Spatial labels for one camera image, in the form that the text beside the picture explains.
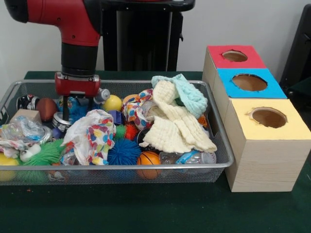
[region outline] light blue cloth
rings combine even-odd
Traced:
[[[154,76],[151,79],[152,87],[161,81],[170,81],[175,84],[175,88],[179,94],[179,97],[188,111],[193,114],[197,119],[205,112],[207,108],[207,99],[204,97],[202,92],[194,87],[193,84],[189,83],[184,75],[178,74],[173,78],[164,76]]]

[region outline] stacked boxes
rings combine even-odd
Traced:
[[[232,192],[291,191],[311,149],[311,132],[252,46],[208,46],[210,85],[235,162]]]

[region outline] blue spiky ball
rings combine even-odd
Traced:
[[[109,165],[136,165],[141,154],[140,147],[128,139],[117,140],[108,152]]]

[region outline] yellow towel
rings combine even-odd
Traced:
[[[144,142],[164,152],[185,153],[192,149],[215,152],[216,145],[204,133],[196,118],[174,101],[178,97],[175,85],[159,81],[154,88],[153,101],[162,114],[155,111],[155,122]]]

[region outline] blue box top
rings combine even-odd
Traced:
[[[231,98],[287,99],[268,69],[217,69]]]

